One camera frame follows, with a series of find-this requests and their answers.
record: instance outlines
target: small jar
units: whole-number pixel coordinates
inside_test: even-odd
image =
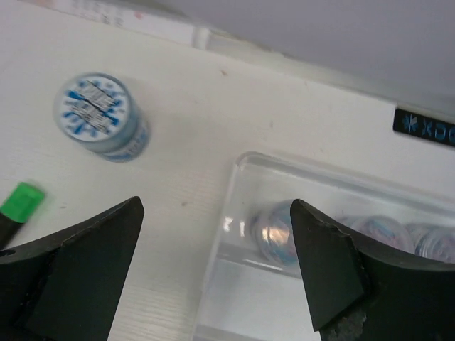
[[[416,254],[455,264],[455,229],[440,227],[428,232],[420,242]]]
[[[292,201],[284,201],[262,210],[253,219],[252,235],[265,258],[279,266],[298,265],[292,234]]]
[[[431,231],[439,228],[440,226],[425,223],[411,223],[405,225],[405,229],[411,236],[412,242],[414,243],[416,255],[420,255],[422,243],[427,238],[428,234]]]
[[[366,217],[355,221],[351,228],[395,249],[414,253],[410,234],[392,218],[380,215]]]
[[[106,74],[87,73],[66,82],[54,111],[63,133],[109,161],[132,160],[149,140],[147,122],[128,89]]]

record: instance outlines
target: jar lid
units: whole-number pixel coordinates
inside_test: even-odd
[[[122,131],[132,106],[131,96],[119,80],[89,73],[63,85],[55,98],[55,120],[65,134],[79,142],[106,141]]]

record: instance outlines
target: blue and white label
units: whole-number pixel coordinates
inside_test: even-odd
[[[141,153],[148,141],[149,127],[146,121],[141,120],[135,135],[126,146],[110,153],[102,153],[101,155],[113,162],[129,161]]]
[[[55,108],[66,134],[79,141],[97,142],[122,130],[132,103],[118,82],[101,75],[85,75],[65,86]]]
[[[396,109],[393,130],[401,134],[455,147],[455,124],[415,112]]]

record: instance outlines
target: green highlighter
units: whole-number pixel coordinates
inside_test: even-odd
[[[8,245],[44,197],[43,191],[28,183],[17,185],[0,207],[0,250]]]

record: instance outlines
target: black label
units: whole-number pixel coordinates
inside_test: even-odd
[[[455,124],[402,109],[395,110],[393,130],[402,134],[455,147]]]

